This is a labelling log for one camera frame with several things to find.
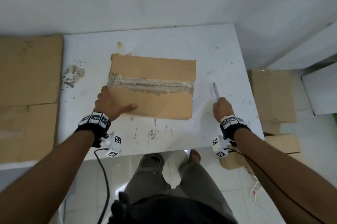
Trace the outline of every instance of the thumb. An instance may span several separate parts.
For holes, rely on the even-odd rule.
[[[137,107],[138,107],[138,104],[136,104],[136,103],[130,103],[128,105],[125,105],[125,106],[121,107],[121,113],[124,113],[126,111],[133,111]]]

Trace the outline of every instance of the hand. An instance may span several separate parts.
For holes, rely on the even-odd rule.
[[[97,95],[98,100],[95,101],[94,112],[101,112],[107,115],[110,122],[114,121],[125,111],[133,111],[137,108],[136,103],[131,103],[125,106],[119,106],[115,99],[112,98],[107,86],[103,86],[101,92]]]
[[[224,116],[234,115],[231,104],[224,97],[220,97],[219,102],[213,104],[213,114],[217,122],[221,123]]]

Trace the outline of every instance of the person's leg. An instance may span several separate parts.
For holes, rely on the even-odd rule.
[[[188,162],[179,167],[181,182],[177,188],[179,187],[188,198],[209,205],[225,217],[235,220],[220,189],[200,165],[200,160],[199,153],[191,150]]]
[[[146,154],[142,157],[124,191],[129,197],[130,204],[171,188],[162,174],[164,164],[164,159],[160,154]]]

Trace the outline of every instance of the gray pants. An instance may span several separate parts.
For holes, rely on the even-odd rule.
[[[158,157],[160,163],[151,157]],[[181,182],[175,189],[171,189],[162,175],[164,164],[160,154],[143,156],[124,191],[131,204],[157,194],[187,197],[209,205],[226,218],[236,221],[221,191],[199,163],[186,163],[179,167]]]

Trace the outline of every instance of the bare foot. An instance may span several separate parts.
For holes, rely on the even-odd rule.
[[[196,151],[195,149],[192,149],[191,152],[190,152],[190,156],[188,158],[188,162],[189,163],[191,163],[191,162],[200,163],[200,160],[201,160],[201,157],[200,157],[198,151]]]

